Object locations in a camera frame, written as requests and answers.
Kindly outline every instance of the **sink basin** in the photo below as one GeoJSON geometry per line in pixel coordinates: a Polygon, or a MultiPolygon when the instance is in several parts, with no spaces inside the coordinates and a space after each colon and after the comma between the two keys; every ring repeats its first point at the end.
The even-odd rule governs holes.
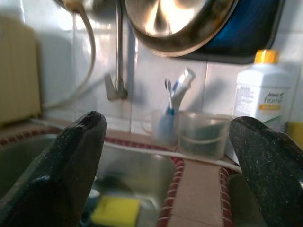
{"type": "Polygon", "coordinates": [[[229,177],[228,188],[235,227],[267,227],[258,204],[242,174],[229,177]]]}
{"type": "MultiPolygon", "coordinates": [[[[56,135],[39,135],[0,149],[0,200],[30,162],[55,138],[56,135]]],[[[140,199],[137,227],[154,227],[175,170],[174,162],[168,157],[104,145],[94,187],[101,195],[140,199]]]]}

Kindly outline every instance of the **tile countertop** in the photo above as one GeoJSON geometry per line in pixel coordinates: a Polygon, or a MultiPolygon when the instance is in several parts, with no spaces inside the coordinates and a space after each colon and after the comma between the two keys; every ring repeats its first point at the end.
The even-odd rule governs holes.
{"type": "MultiPolygon", "coordinates": [[[[53,121],[62,126],[71,122],[53,121]]],[[[0,138],[20,131],[47,128],[32,122],[22,122],[0,129],[0,138]]],[[[148,136],[107,130],[107,137],[151,144],[148,136]]],[[[185,169],[174,199],[168,227],[232,227],[230,205],[223,198],[228,195],[226,169],[198,161],[184,160],[185,169]]]]}

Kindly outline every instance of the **plastic bottle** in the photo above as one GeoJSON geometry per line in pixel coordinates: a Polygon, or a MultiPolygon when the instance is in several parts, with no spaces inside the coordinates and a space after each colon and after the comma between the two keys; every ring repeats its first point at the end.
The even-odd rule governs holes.
{"type": "MultiPolygon", "coordinates": [[[[274,130],[284,130],[284,102],[291,80],[278,62],[278,51],[260,50],[254,64],[238,74],[235,117],[251,116],[274,130]]],[[[234,152],[227,156],[238,162],[234,152]]]]}

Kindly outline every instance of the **yellow sponge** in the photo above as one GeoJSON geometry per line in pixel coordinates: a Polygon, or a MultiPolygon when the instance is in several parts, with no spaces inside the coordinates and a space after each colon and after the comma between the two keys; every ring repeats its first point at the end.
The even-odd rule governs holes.
{"type": "Polygon", "coordinates": [[[102,196],[90,218],[97,225],[135,227],[139,208],[138,199],[102,196]]]}

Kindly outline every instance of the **yellow bottle cap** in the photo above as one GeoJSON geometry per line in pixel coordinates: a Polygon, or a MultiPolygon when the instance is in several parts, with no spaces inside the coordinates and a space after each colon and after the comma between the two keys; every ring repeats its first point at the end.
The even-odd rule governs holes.
{"type": "Polygon", "coordinates": [[[279,51],[259,50],[256,54],[256,64],[276,64],[279,62],[279,51]]]}

